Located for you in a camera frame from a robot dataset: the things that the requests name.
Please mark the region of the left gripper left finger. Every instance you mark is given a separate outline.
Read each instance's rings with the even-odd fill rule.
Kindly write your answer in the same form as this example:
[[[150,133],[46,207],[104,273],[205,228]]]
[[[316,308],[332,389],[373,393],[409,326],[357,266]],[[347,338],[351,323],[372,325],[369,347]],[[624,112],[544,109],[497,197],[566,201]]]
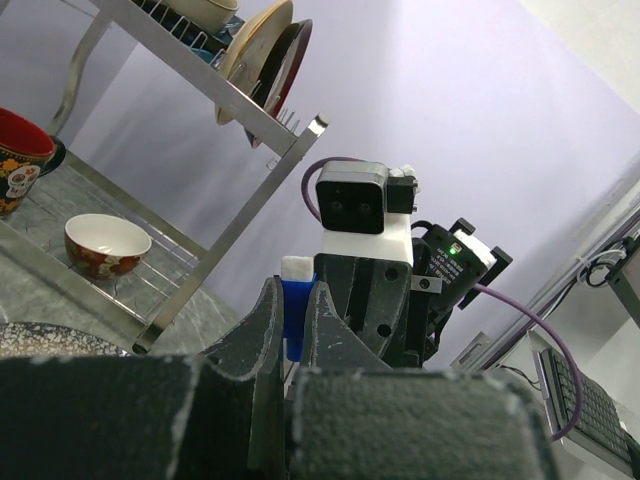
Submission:
[[[7,357],[5,479],[279,479],[283,289],[195,355]]]

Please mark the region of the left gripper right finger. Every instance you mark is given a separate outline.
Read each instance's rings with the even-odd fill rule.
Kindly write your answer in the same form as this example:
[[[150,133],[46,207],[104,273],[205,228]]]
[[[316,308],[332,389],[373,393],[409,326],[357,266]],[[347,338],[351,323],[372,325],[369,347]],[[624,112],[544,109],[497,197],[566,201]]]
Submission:
[[[505,375],[388,369],[317,283],[291,414],[292,479],[552,479],[531,392]]]

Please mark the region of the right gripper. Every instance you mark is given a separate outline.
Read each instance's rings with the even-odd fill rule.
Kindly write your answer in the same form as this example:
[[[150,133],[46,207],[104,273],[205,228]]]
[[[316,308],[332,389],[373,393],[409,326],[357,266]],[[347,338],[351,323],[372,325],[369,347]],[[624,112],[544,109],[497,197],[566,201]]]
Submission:
[[[419,368],[440,280],[401,261],[314,258],[312,365],[329,370]]]

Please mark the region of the dark blue pen cap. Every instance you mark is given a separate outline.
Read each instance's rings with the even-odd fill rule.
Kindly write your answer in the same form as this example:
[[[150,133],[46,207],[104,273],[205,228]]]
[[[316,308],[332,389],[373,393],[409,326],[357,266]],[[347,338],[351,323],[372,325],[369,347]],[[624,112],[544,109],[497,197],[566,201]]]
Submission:
[[[299,362],[304,344],[307,305],[316,280],[314,258],[284,256],[280,280],[284,295],[283,338],[286,356],[291,362]]]

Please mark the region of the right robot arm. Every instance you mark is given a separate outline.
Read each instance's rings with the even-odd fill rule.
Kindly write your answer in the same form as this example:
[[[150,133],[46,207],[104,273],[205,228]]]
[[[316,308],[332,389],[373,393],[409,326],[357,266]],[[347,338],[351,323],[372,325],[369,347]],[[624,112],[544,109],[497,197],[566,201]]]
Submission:
[[[416,225],[425,233],[411,239],[411,264],[335,253],[314,259],[338,317],[392,368],[420,367],[437,353],[453,309],[466,308],[477,297],[473,287],[489,285],[512,262],[479,242],[463,218],[448,229]]]

